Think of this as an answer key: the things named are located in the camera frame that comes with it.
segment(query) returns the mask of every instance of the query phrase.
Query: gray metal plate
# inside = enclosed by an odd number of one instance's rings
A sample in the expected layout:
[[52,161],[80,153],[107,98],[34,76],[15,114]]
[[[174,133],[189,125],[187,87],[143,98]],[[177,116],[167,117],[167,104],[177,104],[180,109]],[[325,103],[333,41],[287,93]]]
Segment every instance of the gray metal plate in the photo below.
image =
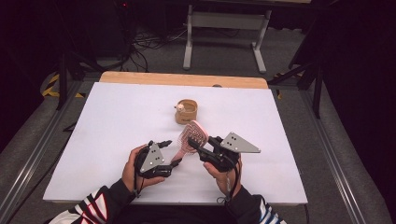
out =
[[140,168],[140,172],[145,173],[147,170],[163,164],[163,162],[163,154],[161,153],[157,143],[154,143],[148,151],[148,155],[146,160],[143,162],[142,168]]
[[233,152],[259,153],[261,150],[236,133],[229,133],[221,142],[221,146]]

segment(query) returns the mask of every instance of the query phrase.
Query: gray carpet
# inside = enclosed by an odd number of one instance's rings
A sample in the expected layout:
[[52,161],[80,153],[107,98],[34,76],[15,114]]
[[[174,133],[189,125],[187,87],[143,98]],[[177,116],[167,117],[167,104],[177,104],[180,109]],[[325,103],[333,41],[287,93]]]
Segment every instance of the gray carpet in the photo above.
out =
[[[235,31],[224,30],[222,32],[226,32],[227,35],[235,33]],[[262,44],[262,56],[267,67],[265,75],[258,72],[250,47],[250,42],[255,38],[256,33],[249,31],[240,31],[235,37],[227,37],[219,31],[194,29],[191,69],[189,71],[182,69],[185,49],[185,41],[182,39],[173,41],[160,49],[146,49],[141,52],[147,58],[150,72],[264,77],[269,80],[278,72],[288,71],[288,64],[304,35],[299,31],[290,30],[269,29],[267,31]],[[144,64],[141,56],[138,58],[137,55],[133,55],[133,58],[137,63]],[[128,62],[123,68],[128,71],[136,71],[132,62]],[[89,93],[92,83],[97,79],[97,74],[90,74],[90,78],[86,78],[82,83],[79,92]],[[310,117],[310,108],[305,106],[302,93],[290,87],[294,82],[295,79],[291,78],[283,83],[284,86],[272,88],[280,89],[282,93],[281,100],[276,98],[275,91],[274,96],[292,153],[301,172],[308,198],[307,208],[310,223],[355,223],[347,211],[339,186],[334,180],[322,140],[318,135],[315,122]],[[392,223],[384,200],[361,164],[325,88],[322,93],[321,120],[319,122],[329,137],[365,223]],[[64,133],[62,129],[78,120],[85,101],[85,98],[73,98],[21,199],[26,196],[54,161],[67,139],[68,133]],[[55,113],[56,105],[57,98],[46,97],[45,102],[26,121],[4,152],[0,154],[1,199],[6,198],[19,170],[40,140],[41,134]],[[42,223],[74,206],[73,203],[44,202],[42,197],[49,182],[50,175],[47,175],[11,223]],[[274,208],[288,223],[306,223],[303,205],[275,205]]]

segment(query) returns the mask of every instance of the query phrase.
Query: hand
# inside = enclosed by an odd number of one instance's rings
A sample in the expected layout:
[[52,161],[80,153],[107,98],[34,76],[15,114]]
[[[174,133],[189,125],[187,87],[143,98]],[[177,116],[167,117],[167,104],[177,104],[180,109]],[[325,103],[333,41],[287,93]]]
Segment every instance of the hand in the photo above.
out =
[[[137,147],[131,151],[131,154],[129,155],[129,160],[126,162],[125,167],[122,171],[122,181],[124,182],[126,188],[131,192],[134,191],[134,160],[136,159],[140,150],[146,146],[147,145],[143,145],[143,146]],[[154,177],[151,179],[145,179],[144,181],[143,181],[143,179],[144,178],[139,175],[136,176],[137,191],[140,191],[147,186],[161,183],[165,180],[165,178],[162,176],[157,176],[157,177]]]
[[[239,178],[238,182],[236,184],[235,190],[233,191],[233,195],[231,196],[232,198],[239,192],[241,189],[241,172],[242,172],[242,160],[241,157],[239,156],[239,163],[236,164],[236,167],[238,169],[239,173]],[[204,167],[206,168],[207,172],[213,176],[213,178],[216,179],[216,183],[218,184],[218,187],[220,191],[224,194],[227,195],[229,192],[227,190],[227,176],[230,179],[230,189],[233,188],[233,184],[235,183],[235,170],[232,169],[230,172],[224,172],[221,173],[219,172],[218,169],[216,169],[215,166],[212,165],[210,162],[204,162]]]

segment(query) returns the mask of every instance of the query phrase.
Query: person's left hand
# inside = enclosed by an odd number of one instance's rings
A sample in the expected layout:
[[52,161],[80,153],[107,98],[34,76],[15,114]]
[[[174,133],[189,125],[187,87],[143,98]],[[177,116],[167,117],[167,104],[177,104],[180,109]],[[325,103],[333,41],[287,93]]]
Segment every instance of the person's left hand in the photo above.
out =
[[[126,188],[131,192],[134,191],[134,160],[136,159],[140,150],[146,146],[147,145],[143,145],[143,146],[137,147],[131,151],[131,154],[129,155],[129,160],[126,162],[125,167],[122,171],[122,181],[125,184]],[[151,179],[145,179],[144,181],[143,181],[143,179],[144,178],[139,175],[136,176],[137,191],[140,191],[147,186],[161,183],[165,180],[165,178],[162,176],[157,176],[157,177],[154,177]]]

